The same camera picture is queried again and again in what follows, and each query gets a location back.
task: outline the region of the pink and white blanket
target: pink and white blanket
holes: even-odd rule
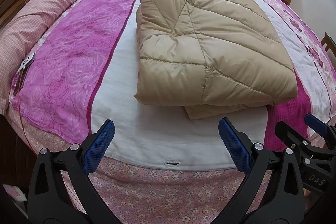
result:
[[[279,0],[255,1],[292,59],[298,97],[227,116],[252,142],[282,150],[274,135],[276,122],[283,120],[310,137],[305,114],[323,122],[335,117],[336,73],[316,36],[288,6]],[[183,107],[141,105],[133,97],[139,4],[78,0],[65,11],[32,49],[36,57],[20,91],[21,115],[69,143],[81,143],[107,118],[115,122],[115,138],[100,165],[104,172],[98,170],[92,180],[98,191],[105,189],[100,195],[124,223],[150,223],[153,216],[157,223],[209,223],[242,176],[235,170],[214,171],[234,167],[218,135],[221,117],[191,121]],[[18,110],[18,97],[12,94],[11,105]]]

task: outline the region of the folded beige comforter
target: folded beige comforter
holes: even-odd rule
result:
[[[286,49],[253,0],[140,0],[136,99],[191,119],[297,95]]]

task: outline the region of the wooden chair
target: wooden chair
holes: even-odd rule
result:
[[[321,41],[322,46],[324,47],[324,44],[327,44],[325,47],[325,51],[327,52],[329,49],[333,52],[334,56],[336,57],[336,43],[333,41],[333,39],[327,34],[324,34],[324,37]]]

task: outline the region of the blue gripper pad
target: blue gripper pad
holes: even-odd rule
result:
[[[307,114],[304,117],[304,123],[313,129],[321,137],[327,136],[327,126],[312,114]]]
[[[248,174],[251,171],[250,154],[239,140],[236,129],[226,120],[221,119],[218,124],[218,132],[237,169]]]
[[[83,172],[88,175],[96,171],[101,158],[109,147],[115,132],[114,123],[107,120],[97,133],[98,136],[83,157]]]

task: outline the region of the bed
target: bed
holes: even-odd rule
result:
[[[280,0],[254,1],[292,59],[298,96],[278,106],[226,116],[252,142],[268,149],[284,149],[274,135],[281,120],[321,146],[323,141],[303,117],[312,113],[323,122],[335,122],[335,70],[314,33],[287,5]],[[21,57],[12,69],[3,114],[35,153],[43,147],[59,151],[81,143],[112,119],[115,138],[90,179],[114,214],[123,223],[210,223],[244,174],[234,168],[218,136],[221,117],[190,120],[183,107],[141,105],[134,98],[138,6],[139,0],[31,0],[14,20],[5,19],[0,42],[5,37],[15,43],[21,38],[18,33],[26,35],[20,32],[25,24],[30,29],[24,30],[34,34],[24,36],[29,41],[15,51]],[[41,21],[30,18],[50,11],[52,16]],[[20,51],[27,44],[31,47]],[[20,82],[16,71],[32,52],[35,59],[15,94]],[[266,173],[251,210],[258,206],[269,176]],[[73,202],[84,211],[66,174],[64,180]]]

